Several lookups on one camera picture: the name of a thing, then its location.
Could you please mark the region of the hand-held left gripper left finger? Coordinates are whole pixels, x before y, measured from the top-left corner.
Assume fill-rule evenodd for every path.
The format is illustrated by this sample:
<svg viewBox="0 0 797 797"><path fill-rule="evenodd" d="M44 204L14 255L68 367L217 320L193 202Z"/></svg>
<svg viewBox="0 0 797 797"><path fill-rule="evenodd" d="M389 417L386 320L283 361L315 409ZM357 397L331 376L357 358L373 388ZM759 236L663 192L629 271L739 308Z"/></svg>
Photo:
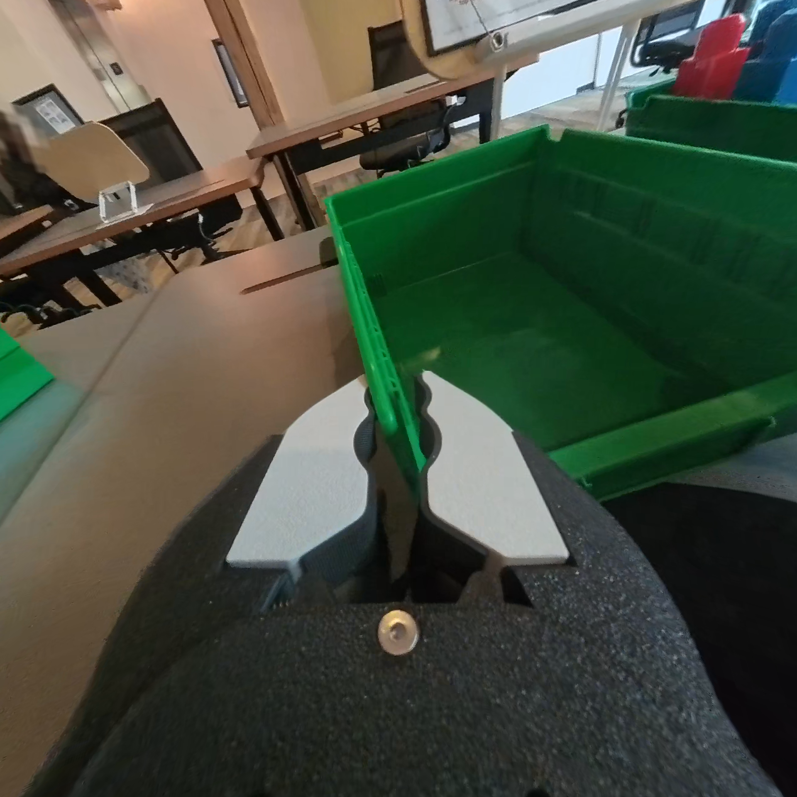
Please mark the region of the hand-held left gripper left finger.
<svg viewBox="0 0 797 797"><path fill-rule="evenodd" d="M332 587L361 573L377 547L374 452L374 410L358 377L282 435L225 563Z"/></svg>

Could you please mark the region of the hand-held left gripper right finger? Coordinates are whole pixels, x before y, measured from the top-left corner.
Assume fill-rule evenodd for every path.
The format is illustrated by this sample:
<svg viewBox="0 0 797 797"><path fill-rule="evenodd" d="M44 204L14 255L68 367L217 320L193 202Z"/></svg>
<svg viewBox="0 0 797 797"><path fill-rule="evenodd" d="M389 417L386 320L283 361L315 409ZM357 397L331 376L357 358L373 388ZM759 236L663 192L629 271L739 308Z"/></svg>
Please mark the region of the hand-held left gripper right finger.
<svg viewBox="0 0 797 797"><path fill-rule="evenodd" d="M509 424L433 372L420 374L418 388L428 517L499 567L566 563L563 536Z"/></svg>

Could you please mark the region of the green plastic bin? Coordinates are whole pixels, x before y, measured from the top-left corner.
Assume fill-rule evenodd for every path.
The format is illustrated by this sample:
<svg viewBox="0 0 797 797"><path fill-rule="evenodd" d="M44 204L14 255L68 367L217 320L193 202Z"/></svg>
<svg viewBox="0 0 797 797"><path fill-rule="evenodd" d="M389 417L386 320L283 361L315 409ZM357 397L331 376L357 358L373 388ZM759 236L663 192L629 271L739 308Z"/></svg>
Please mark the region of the green plastic bin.
<svg viewBox="0 0 797 797"><path fill-rule="evenodd" d="M1 330L1 421L54 381L54 375Z"/></svg>
<svg viewBox="0 0 797 797"><path fill-rule="evenodd" d="M794 163L547 126L325 200L374 409L430 371L597 499L795 433Z"/></svg>
<svg viewBox="0 0 797 797"><path fill-rule="evenodd" d="M760 159L796 162L796 107L672 95L674 80L635 88L615 127L626 135Z"/></svg>

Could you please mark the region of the pile of block towers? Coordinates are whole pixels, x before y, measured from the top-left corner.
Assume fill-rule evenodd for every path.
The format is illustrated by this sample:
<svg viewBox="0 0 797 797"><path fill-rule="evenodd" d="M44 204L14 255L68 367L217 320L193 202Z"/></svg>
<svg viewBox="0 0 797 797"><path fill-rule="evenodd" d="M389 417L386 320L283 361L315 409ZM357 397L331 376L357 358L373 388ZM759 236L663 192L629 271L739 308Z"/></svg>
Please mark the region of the pile of block towers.
<svg viewBox="0 0 797 797"><path fill-rule="evenodd" d="M796 2L764 3L746 44L746 17L711 22L678 68L672 95L705 100L796 104Z"/></svg>

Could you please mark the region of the wooden desk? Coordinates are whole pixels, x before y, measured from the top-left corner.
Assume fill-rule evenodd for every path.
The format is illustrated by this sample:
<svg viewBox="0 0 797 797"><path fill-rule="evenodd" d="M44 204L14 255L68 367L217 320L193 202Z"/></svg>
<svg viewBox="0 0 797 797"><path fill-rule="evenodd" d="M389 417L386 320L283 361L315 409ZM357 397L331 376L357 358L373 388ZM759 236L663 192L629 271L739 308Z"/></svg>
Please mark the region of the wooden desk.
<svg viewBox="0 0 797 797"><path fill-rule="evenodd" d="M178 218L248 191L272 238L282 240L282 229L262 192L263 179L264 162L243 155L222 166L146 189L141 202L154 203L154 207L137 218L100 227L97 208L69 215L5 255L2 277L25 274L49 298L76 311L85 306L65 288L74 278L103 306L119 304L121 299L96 271L155 251L154 242L143 232L155 222Z"/></svg>
<svg viewBox="0 0 797 797"><path fill-rule="evenodd" d="M302 232L323 225L315 194L301 176L462 120L477 116L479 142L497 137L505 78L480 71L450 81L415 76L332 106L315 120L260 130L247 148L277 171Z"/></svg>

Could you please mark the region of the small framed wall picture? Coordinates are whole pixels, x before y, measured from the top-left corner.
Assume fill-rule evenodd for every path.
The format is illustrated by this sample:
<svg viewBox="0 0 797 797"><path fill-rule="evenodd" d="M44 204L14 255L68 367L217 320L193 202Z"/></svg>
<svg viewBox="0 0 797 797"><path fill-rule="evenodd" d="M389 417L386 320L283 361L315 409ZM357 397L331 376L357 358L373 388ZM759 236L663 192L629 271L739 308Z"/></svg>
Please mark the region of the small framed wall picture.
<svg viewBox="0 0 797 797"><path fill-rule="evenodd" d="M220 37L216 37L212 40L212 45L235 105L238 108L248 108L248 97L225 44Z"/></svg>

